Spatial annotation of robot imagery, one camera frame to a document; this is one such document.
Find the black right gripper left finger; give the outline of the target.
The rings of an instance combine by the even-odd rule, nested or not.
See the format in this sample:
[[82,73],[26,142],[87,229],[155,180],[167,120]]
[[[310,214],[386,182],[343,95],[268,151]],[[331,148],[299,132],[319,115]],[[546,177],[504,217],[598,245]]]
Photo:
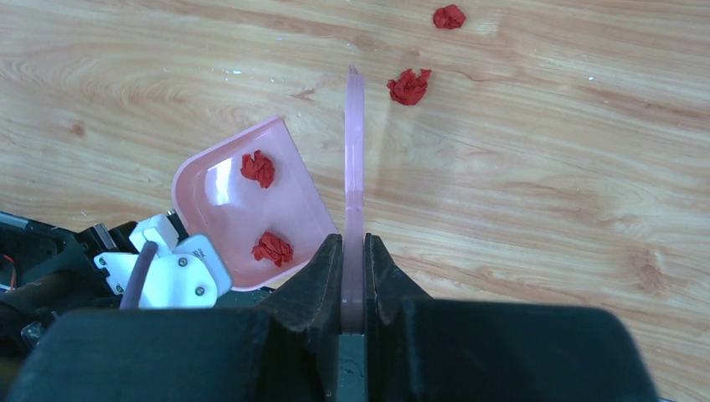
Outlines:
[[84,309],[29,354],[9,401],[326,401],[336,392],[342,238],[252,307]]

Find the pink plastic dustpan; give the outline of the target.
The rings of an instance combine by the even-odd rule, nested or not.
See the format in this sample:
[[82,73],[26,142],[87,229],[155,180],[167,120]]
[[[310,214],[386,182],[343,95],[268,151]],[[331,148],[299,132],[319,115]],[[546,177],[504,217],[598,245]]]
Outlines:
[[[256,151],[275,167],[268,188],[241,173]],[[252,291],[306,265],[337,232],[285,122],[273,116],[186,160],[172,181],[172,203],[190,235],[206,235],[226,265],[235,291]],[[252,249],[270,232],[293,249],[280,266]]]

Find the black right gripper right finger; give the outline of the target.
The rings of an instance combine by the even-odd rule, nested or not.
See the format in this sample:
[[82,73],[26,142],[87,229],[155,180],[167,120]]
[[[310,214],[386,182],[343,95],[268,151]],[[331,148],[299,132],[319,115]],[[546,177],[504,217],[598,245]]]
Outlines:
[[435,299],[364,240],[371,401],[656,401],[630,333],[595,307]]

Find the pink hand brush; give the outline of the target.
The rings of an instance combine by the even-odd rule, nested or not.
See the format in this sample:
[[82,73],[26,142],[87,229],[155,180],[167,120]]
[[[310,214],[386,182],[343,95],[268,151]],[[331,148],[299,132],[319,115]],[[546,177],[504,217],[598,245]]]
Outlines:
[[345,229],[341,284],[341,331],[360,333],[364,323],[364,128],[365,79],[351,65],[344,104]]

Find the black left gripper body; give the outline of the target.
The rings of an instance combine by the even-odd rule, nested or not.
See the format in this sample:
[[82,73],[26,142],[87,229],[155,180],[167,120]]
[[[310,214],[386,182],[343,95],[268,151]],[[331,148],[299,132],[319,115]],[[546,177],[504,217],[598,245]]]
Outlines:
[[108,260],[135,265],[128,239],[136,223],[114,229],[97,224],[75,233],[15,215],[1,214],[1,263],[13,271],[13,289],[1,294],[1,353],[27,355],[44,331],[68,313],[50,336],[69,340],[64,331],[76,324],[90,330],[85,340],[113,354],[147,348],[148,335],[133,317],[117,322],[121,284],[108,282]]

